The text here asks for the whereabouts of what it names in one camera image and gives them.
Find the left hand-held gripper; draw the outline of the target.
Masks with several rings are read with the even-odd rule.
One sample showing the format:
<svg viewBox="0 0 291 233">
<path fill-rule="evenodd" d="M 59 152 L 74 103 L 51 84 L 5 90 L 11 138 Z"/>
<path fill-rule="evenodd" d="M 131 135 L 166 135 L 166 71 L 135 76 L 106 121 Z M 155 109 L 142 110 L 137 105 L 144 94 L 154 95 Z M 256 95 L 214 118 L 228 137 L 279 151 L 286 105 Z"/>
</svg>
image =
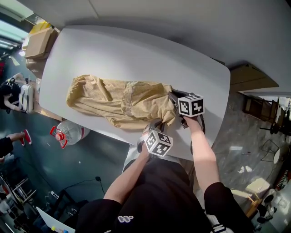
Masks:
<svg viewBox="0 0 291 233">
<path fill-rule="evenodd" d="M 158 121 L 149 125 L 149 136 L 145 139 L 147 150 L 150 154 L 164 157 L 173 146 L 173 138 L 164 134 L 165 123 Z"/>
</svg>

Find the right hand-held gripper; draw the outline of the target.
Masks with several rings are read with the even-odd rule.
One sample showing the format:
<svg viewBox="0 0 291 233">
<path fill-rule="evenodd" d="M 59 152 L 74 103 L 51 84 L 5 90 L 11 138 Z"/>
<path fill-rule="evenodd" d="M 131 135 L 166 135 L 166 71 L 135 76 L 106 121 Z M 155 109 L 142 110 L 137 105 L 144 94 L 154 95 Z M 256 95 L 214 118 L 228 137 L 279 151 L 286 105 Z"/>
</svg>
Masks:
<svg viewBox="0 0 291 233">
<path fill-rule="evenodd" d="M 181 124 L 184 128 L 188 125 L 184 117 L 199 117 L 202 124 L 202 129 L 205 128 L 204 117 L 204 97 L 194 93 L 188 93 L 179 90 L 168 92 L 168 97 L 174 105 L 175 112 L 182 118 Z"/>
</svg>

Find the person's left hand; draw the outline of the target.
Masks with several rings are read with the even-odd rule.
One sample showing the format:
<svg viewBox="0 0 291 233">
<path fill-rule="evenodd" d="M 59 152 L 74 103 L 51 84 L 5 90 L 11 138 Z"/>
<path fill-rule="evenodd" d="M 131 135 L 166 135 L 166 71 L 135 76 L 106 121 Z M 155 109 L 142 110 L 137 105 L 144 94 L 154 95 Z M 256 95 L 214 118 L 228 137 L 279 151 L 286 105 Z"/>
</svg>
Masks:
<svg viewBox="0 0 291 233">
<path fill-rule="evenodd" d="M 145 139 L 147 139 L 148 136 L 149 136 L 148 131 L 144 132 L 144 133 L 142 134 L 142 136 L 143 136 Z M 145 142 L 142 143 L 142 151 L 141 151 L 141 153 L 140 153 L 140 157 L 143 158 L 143 159 L 149 159 L 149 152 L 148 152 L 148 150 L 147 150 L 147 147 L 146 147 L 146 143 L 145 143 Z"/>
</svg>

